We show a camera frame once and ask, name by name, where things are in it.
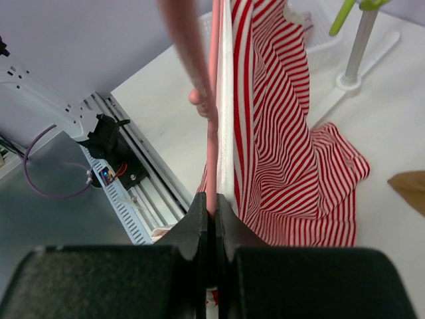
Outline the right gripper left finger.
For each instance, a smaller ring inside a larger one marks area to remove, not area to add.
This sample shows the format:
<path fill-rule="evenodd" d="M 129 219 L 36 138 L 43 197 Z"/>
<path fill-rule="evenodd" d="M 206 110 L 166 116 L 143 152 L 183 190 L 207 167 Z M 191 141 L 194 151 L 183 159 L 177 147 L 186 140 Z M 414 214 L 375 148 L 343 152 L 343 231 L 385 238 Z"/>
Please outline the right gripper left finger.
<path fill-rule="evenodd" d="M 18 265 L 2 318 L 205 318 L 206 196 L 152 245 L 41 247 Z"/>

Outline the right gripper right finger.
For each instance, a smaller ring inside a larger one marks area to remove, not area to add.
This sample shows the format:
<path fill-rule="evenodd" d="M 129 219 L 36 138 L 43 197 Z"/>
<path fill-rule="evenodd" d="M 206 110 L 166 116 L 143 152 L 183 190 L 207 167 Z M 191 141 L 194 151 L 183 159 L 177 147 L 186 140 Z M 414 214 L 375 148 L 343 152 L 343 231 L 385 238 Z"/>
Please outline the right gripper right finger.
<path fill-rule="evenodd" d="M 401 278 L 380 251 L 273 247 L 223 195 L 215 214 L 220 318 L 415 318 Z"/>

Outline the red striped tank top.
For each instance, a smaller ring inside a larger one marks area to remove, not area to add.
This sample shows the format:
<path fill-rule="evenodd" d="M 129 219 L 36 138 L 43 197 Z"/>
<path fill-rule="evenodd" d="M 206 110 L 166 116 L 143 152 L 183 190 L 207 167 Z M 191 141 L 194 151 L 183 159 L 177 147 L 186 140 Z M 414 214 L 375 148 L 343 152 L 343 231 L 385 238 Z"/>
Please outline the red striped tank top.
<path fill-rule="evenodd" d="M 370 166 L 332 123 L 307 125 L 305 31 L 285 1 L 231 1 L 238 217 L 279 246 L 352 247 Z"/>

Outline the brown tank top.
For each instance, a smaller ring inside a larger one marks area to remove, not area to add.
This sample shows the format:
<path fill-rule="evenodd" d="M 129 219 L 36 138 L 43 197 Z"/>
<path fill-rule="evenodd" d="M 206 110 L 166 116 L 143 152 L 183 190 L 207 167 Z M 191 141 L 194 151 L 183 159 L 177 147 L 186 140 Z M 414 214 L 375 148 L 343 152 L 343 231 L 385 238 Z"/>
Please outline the brown tank top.
<path fill-rule="evenodd" d="M 387 183 L 419 214 L 424 216 L 424 170 L 406 171 L 391 177 Z"/>

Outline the pink hanger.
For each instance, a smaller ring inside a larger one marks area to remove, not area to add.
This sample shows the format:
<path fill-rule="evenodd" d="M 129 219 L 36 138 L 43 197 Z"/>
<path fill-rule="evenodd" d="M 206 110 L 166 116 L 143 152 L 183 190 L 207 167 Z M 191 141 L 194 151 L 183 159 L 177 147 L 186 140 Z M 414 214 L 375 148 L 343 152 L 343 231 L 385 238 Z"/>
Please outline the pink hanger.
<path fill-rule="evenodd" d="M 207 119 L 206 208 L 216 211 L 218 161 L 218 111 L 216 108 L 216 76 L 220 40 L 222 1 L 212 2 L 212 23 L 209 61 L 205 61 L 203 42 L 197 19 L 196 1 L 158 1 L 169 36 L 194 86 L 189 102 L 200 116 Z"/>

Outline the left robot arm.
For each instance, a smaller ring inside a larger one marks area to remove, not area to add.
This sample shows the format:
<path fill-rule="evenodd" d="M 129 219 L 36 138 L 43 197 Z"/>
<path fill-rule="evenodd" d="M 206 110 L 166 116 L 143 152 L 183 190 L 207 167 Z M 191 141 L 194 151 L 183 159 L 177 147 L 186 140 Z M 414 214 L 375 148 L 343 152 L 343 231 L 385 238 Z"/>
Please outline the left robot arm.
<path fill-rule="evenodd" d="M 42 114 L 74 141 L 85 147 L 92 158 L 105 160 L 114 175 L 101 173 L 102 181 L 119 180 L 129 189 L 148 176 L 137 156 L 120 133 L 129 120 L 115 120 L 97 113 L 35 80 L 1 42 L 1 93 L 25 108 Z"/>

